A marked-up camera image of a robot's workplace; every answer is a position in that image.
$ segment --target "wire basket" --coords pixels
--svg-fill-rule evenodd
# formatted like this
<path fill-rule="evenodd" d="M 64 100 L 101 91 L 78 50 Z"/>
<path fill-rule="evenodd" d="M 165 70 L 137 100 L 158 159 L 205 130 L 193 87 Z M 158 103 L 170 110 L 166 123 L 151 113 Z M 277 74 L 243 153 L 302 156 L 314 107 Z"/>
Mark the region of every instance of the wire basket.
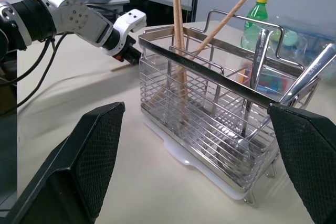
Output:
<path fill-rule="evenodd" d="M 230 189 L 253 203 L 255 182 L 279 154 L 267 108 L 281 100 L 302 68 L 280 57 L 266 56 L 267 30 L 260 33 L 257 52 L 213 39 L 198 56 L 194 55 L 192 52 L 206 37 L 210 16 L 203 31 L 184 28 L 186 50 L 173 46 L 172 26 L 139 36 L 143 48 L 141 110 Z M 260 23 L 280 29 L 281 42 L 281 27 Z M 256 76 L 255 59 L 260 57 L 263 62 L 259 62 Z M 185 83 L 180 78 L 181 67 L 187 76 Z M 305 108 L 318 81 L 311 80 L 287 105 Z"/>

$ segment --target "plastic bottle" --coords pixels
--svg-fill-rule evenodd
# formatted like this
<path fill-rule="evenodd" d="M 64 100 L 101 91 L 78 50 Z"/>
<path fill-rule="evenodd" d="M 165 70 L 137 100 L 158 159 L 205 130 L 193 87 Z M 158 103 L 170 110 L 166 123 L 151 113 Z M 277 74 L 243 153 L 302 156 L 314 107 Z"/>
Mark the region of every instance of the plastic bottle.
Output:
<path fill-rule="evenodd" d="M 255 7 L 247 14 L 248 18 L 256 20 L 266 20 L 268 18 L 266 10 L 267 0 L 257 0 Z M 256 23 L 246 21 L 244 25 L 244 35 L 241 38 L 240 46 L 248 50 L 255 50 L 258 40 L 260 28 L 255 25 Z"/>

